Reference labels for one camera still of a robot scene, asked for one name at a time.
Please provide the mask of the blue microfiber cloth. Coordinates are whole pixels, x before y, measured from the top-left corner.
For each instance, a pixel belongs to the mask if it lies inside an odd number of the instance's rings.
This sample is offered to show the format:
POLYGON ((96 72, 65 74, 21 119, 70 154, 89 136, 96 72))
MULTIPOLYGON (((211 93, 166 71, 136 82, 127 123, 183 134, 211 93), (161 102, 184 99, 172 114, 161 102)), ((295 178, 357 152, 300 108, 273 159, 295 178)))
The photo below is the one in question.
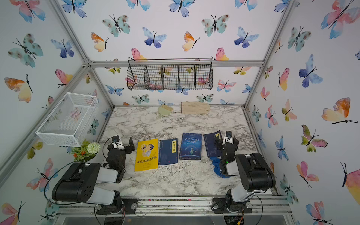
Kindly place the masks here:
POLYGON ((224 175, 220 170, 220 159, 218 157, 211 157, 210 160, 212 160, 212 164, 214 165, 214 172, 216 175, 223 179, 230 178, 228 175, 224 175))

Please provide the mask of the blue Little Prince book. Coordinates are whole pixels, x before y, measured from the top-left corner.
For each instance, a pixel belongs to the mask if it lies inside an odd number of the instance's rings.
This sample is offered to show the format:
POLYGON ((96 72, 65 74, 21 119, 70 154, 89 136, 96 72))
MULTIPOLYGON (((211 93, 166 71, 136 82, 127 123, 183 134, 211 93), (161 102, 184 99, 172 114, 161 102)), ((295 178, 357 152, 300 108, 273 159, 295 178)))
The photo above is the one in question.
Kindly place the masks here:
POLYGON ((202 155, 202 134, 183 133, 180 160, 201 160, 202 155))

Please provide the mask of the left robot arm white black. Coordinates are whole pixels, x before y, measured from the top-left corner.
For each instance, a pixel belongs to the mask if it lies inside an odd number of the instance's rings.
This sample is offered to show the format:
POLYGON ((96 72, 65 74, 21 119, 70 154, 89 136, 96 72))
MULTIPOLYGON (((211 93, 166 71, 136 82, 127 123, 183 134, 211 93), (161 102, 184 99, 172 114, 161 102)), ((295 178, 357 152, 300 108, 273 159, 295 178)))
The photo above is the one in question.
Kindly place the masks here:
POLYGON ((119 136, 113 136, 108 145, 106 162, 75 162, 64 173, 52 190, 52 199, 60 202, 97 204, 100 215, 134 215, 138 200, 123 198, 119 191, 98 187, 98 183, 119 184, 126 172, 126 156, 135 151, 133 139, 123 145, 119 136))

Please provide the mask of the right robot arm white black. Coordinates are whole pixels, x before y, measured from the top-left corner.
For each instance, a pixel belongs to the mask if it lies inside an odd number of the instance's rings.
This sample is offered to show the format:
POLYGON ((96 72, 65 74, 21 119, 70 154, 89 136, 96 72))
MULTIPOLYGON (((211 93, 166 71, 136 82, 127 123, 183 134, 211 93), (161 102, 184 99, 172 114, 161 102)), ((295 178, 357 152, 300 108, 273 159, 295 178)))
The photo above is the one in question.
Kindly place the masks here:
POLYGON ((213 198, 215 214, 252 213, 250 199, 275 187, 276 178, 260 153, 235 154, 239 141, 235 137, 215 138, 221 157, 213 157, 214 172, 221 178, 239 176, 240 183, 227 191, 225 197, 213 198))

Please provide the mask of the navy yellow-label book right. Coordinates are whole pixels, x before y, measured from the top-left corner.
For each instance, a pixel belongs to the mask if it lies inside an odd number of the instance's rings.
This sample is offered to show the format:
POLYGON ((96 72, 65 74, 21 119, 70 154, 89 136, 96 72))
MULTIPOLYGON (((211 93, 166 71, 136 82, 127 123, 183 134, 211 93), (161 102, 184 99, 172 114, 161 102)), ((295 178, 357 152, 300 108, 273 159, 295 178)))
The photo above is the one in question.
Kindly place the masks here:
POLYGON ((221 150, 218 149, 218 142, 223 141, 221 131, 203 135, 207 157, 221 157, 221 150))

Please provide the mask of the yellow cover book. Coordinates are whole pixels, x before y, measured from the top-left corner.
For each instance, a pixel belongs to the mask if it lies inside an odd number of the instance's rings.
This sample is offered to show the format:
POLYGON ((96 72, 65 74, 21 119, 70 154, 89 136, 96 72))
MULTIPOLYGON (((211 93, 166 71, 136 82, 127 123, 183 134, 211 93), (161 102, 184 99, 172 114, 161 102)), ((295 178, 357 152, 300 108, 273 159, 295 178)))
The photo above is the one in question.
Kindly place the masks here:
POLYGON ((135 172, 158 169, 158 139, 137 144, 135 172))

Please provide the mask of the dark blue yellow-label book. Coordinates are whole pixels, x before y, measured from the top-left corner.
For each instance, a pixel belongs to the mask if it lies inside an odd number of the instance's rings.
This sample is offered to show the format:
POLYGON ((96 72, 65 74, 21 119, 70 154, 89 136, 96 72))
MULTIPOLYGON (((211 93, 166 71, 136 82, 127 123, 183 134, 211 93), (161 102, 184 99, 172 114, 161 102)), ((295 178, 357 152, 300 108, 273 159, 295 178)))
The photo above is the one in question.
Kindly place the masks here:
POLYGON ((178 139, 160 140, 158 164, 160 166, 178 163, 178 139))

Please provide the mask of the potted flowers white pot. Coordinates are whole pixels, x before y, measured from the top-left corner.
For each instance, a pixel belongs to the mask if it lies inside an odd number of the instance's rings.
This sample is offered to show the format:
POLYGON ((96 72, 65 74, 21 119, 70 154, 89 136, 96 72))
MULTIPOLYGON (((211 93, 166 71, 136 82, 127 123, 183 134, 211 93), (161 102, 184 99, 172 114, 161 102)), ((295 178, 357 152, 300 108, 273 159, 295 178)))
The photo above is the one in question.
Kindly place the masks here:
POLYGON ((84 140, 80 147, 71 147, 70 154, 75 162, 89 162, 94 159, 100 152, 100 144, 84 140))

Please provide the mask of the white mesh wall basket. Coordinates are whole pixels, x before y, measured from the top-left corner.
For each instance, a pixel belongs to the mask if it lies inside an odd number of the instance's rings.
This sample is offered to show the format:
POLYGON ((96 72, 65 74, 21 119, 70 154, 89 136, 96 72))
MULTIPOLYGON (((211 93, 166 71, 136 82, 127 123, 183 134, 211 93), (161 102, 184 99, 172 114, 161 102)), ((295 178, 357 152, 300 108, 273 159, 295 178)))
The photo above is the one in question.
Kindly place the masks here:
POLYGON ((96 96, 68 92, 35 134, 47 145, 80 147, 88 134, 97 105, 96 96))

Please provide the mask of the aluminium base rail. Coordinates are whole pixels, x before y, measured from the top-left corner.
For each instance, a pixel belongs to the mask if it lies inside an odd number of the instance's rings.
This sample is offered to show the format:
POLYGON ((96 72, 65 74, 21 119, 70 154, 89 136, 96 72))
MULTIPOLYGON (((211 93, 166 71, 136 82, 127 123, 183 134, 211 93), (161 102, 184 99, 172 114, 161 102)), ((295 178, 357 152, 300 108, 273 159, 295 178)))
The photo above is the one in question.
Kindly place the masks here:
POLYGON ((290 205, 284 196, 259 195, 250 199, 252 213, 215 214, 211 210, 213 198, 224 196, 124 197, 127 217, 155 216, 291 216, 290 205))

